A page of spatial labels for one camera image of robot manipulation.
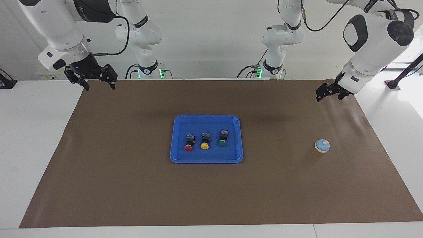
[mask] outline blue tray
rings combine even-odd
[[[220,147],[221,130],[229,132],[227,146]],[[210,132],[209,149],[200,148],[203,132]],[[192,151],[184,149],[187,135],[195,135]],[[239,163],[242,161],[239,118],[232,115],[179,115],[173,124],[170,159],[175,163]]]

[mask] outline brown table cover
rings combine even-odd
[[[321,84],[90,81],[20,227],[422,221],[356,99]],[[179,114],[237,115],[244,160],[172,163]]]

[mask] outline white table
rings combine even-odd
[[[356,98],[423,210],[423,76],[388,90],[383,80],[397,74],[381,73]],[[423,222],[17,229],[81,92],[67,81],[0,91],[0,237],[423,237]]]

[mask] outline blue dome object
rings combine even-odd
[[[327,141],[325,139],[320,139],[320,140],[316,141],[316,143],[314,143],[314,147],[320,153],[326,153],[330,149],[330,144],[329,144],[329,141]]]

